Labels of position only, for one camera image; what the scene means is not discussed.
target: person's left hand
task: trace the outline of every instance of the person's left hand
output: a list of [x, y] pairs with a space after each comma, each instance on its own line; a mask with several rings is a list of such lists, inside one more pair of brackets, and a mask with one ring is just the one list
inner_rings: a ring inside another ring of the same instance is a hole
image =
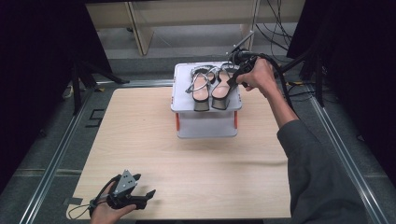
[[[114, 182], [108, 185], [108, 187], [103, 192], [108, 194]], [[124, 215], [134, 211], [136, 209], [135, 204], [127, 205], [121, 209], [113, 209], [106, 203], [106, 199], [98, 202], [97, 207], [93, 210], [91, 217], [91, 224], [113, 224], [120, 220]]]

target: pair of sandals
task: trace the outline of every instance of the pair of sandals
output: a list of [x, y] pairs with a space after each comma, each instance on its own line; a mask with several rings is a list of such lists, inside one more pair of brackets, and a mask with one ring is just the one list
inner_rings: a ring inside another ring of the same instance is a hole
[[230, 92], [237, 86], [230, 86], [227, 81], [238, 70], [238, 66], [233, 63], [224, 63], [221, 67], [213, 65], [202, 65], [191, 70], [191, 84], [186, 89], [186, 93], [192, 92], [194, 100], [194, 111], [209, 110], [209, 89], [215, 84], [219, 84], [212, 91], [212, 107], [219, 110], [226, 110], [230, 100]]

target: light wood tabletop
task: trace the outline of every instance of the light wood tabletop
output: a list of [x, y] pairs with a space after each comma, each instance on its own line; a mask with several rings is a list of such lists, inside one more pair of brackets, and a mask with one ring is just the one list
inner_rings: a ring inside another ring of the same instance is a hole
[[287, 158], [276, 121], [258, 91], [240, 93], [235, 137], [180, 139], [171, 87], [115, 90], [73, 197], [89, 203], [127, 169], [141, 174], [132, 195], [157, 191], [145, 210], [124, 218], [289, 217]]

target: dark gray sleeve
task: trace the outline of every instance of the dark gray sleeve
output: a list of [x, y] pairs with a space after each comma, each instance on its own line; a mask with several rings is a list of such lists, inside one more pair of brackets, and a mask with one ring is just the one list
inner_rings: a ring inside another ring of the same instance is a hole
[[285, 124], [277, 137], [289, 159], [291, 223], [367, 223], [344, 168], [300, 120]]

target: hand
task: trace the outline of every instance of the hand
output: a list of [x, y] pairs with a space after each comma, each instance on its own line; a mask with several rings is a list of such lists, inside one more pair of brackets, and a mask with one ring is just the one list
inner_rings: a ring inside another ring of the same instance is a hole
[[256, 60], [256, 63], [250, 72], [238, 76], [236, 82], [246, 82], [248, 84], [248, 87], [246, 87], [247, 91], [258, 88], [264, 96], [267, 96], [272, 91], [279, 92], [274, 78], [272, 65], [262, 58], [258, 58]]
[[[104, 194], [108, 194], [114, 182], [112, 182], [105, 189]], [[106, 203], [106, 199], [99, 201], [97, 207], [93, 210], [91, 217], [91, 224], [113, 224], [116, 223], [121, 217], [132, 212], [136, 209], [135, 204], [127, 205], [121, 209], [112, 209]]]

